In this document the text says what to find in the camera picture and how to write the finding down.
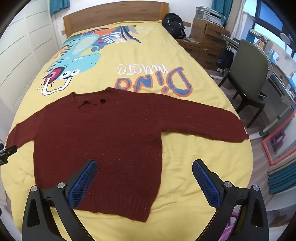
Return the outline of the dark red knit sweater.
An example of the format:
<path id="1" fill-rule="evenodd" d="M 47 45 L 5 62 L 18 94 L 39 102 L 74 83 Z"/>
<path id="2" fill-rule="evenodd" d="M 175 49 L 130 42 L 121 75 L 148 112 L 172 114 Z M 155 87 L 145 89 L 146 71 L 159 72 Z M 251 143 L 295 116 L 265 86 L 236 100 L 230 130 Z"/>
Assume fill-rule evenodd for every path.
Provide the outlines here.
<path id="1" fill-rule="evenodd" d="M 80 209 L 145 222 L 161 184 L 163 132 L 232 143 L 248 139 L 230 111 L 109 87 L 48 104 L 17 124 L 6 144 L 34 142 L 34 177 L 43 189 L 66 181 L 93 159 L 98 174 Z"/>

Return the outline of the stack of teal mats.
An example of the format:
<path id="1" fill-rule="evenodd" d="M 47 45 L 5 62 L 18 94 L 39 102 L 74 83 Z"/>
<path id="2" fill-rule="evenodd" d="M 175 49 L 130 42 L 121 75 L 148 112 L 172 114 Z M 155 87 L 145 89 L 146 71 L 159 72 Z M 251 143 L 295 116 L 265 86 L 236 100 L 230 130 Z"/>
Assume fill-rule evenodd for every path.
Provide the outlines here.
<path id="1" fill-rule="evenodd" d="M 269 175 L 269 194 L 278 194 L 295 187 L 295 162 Z"/>

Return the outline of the pink framed board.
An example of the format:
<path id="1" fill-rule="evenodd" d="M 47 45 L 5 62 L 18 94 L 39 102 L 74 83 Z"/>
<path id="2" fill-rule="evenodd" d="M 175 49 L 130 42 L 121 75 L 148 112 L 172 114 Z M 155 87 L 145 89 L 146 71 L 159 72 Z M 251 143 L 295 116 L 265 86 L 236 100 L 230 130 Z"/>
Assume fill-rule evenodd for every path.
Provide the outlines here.
<path id="1" fill-rule="evenodd" d="M 295 113 L 262 141 L 271 166 L 295 152 Z"/>

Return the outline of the teal curtain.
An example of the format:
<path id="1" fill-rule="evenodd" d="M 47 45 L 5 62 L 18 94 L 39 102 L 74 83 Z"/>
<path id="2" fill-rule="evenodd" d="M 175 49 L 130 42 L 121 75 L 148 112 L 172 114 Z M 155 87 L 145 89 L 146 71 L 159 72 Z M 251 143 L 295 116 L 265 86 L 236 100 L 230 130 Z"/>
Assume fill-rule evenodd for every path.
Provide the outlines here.
<path id="1" fill-rule="evenodd" d="M 63 9 L 70 7 L 69 0 L 49 0 L 50 14 L 53 15 Z"/>

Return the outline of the grey office chair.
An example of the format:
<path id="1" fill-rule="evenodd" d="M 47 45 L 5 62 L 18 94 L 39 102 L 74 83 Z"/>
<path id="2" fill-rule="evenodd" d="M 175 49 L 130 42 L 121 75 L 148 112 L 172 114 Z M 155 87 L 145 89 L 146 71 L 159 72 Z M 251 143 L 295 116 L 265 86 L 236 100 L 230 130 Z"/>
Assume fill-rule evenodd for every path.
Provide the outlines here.
<path id="1" fill-rule="evenodd" d="M 230 70 L 218 84 L 221 87 L 228 80 L 236 90 L 234 96 L 241 97 L 241 103 L 236 109 L 240 113 L 250 105 L 258 109 L 255 116 L 247 125 L 252 126 L 265 107 L 265 100 L 260 95 L 262 88 L 271 73 L 269 59 L 264 51 L 256 44 L 241 40 Z"/>

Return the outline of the black shopping bag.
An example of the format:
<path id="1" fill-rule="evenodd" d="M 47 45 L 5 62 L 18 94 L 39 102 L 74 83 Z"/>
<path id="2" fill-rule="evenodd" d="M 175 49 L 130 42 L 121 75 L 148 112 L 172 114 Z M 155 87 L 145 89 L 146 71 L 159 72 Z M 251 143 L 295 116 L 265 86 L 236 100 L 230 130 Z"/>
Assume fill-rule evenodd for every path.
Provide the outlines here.
<path id="1" fill-rule="evenodd" d="M 218 69 L 222 71 L 229 69 L 233 63 L 235 53 L 236 49 L 229 45 L 226 48 L 222 48 L 219 57 L 216 60 L 216 66 Z"/>

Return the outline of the yellow dinosaur bedspread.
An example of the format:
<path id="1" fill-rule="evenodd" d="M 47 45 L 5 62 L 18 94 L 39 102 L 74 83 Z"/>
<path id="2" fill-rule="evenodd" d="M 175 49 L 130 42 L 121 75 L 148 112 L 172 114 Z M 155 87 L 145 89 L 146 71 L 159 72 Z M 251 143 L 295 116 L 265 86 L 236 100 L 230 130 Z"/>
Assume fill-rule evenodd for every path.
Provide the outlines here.
<path id="1" fill-rule="evenodd" d="M 135 21 L 128 35 L 118 40 L 111 31 L 121 23 L 96 27 L 95 33 L 111 40 L 86 53 L 100 54 L 97 64 L 82 73 L 58 76 L 57 52 L 41 69 L 25 93 L 13 125 L 71 92 L 89 93 L 107 87 L 136 93 L 190 100 L 234 111 L 214 80 L 159 21 Z M 206 201 L 192 174 L 192 163 L 202 159 L 221 179 L 246 187 L 253 170 L 252 147 L 212 141 L 180 133 L 162 134 L 162 182 L 146 222 L 103 213 L 77 211 L 95 240 L 195 240 L 215 210 Z"/>

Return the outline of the wooden drawer cabinet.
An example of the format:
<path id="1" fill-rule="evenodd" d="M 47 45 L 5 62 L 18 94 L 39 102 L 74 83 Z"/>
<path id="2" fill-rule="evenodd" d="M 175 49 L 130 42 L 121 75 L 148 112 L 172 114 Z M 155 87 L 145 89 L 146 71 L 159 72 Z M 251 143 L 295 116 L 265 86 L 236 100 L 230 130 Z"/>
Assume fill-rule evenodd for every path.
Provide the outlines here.
<path id="1" fill-rule="evenodd" d="M 204 69 L 215 71 L 220 51 L 226 47 L 223 35 L 229 37 L 230 32 L 209 21 L 194 18 L 190 39 L 177 39 L 177 42 Z"/>

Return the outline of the wooden headboard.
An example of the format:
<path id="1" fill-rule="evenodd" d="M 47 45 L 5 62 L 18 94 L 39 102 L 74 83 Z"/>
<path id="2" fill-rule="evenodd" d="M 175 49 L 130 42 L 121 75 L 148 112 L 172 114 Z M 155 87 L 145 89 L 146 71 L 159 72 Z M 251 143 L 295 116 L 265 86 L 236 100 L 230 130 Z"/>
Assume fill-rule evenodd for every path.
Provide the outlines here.
<path id="1" fill-rule="evenodd" d="M 125 21 L 158 21 L 169 12 L 159 1 L 120 1 L 82 9 L 63 17 L 65 33 L 73 33 Z"/>

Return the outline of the black backpack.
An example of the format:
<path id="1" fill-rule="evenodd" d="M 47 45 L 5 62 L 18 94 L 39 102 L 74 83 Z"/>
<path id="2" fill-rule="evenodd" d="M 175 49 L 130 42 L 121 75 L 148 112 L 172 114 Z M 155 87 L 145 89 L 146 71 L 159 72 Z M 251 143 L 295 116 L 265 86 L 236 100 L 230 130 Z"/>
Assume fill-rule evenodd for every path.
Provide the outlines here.
<path id="1" fill-rule="evenodd" d="M 162 19 L 162 26 L 175 39 L 184 39 L 186 37 L 183 21 L 175 13 L 166 14 Z"/>

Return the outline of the white printer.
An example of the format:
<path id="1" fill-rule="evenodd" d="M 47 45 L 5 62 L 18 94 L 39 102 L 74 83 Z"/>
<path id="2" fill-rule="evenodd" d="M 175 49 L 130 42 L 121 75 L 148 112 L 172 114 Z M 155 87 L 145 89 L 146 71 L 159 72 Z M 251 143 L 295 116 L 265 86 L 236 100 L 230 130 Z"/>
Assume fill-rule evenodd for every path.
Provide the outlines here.
<path id="1" fill-rule="evenodd" d="M 214 23 L 220 27 L 223 26 L 224 21 L 225 21 L 224 15 L 222 15 L 221 13 L 219 13 L 211 8 L 205 7 L 205 6 L 197 6 L 196 7 L 195 18 L 209 21 L 209 22 Z"/>

